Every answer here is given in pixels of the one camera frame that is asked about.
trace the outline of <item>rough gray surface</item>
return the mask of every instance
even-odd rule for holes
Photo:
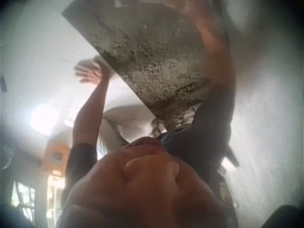
[[[203,99],[210,80],[200,35],[164,5],[76,0],[63,16],[159,119],[176,122]]]

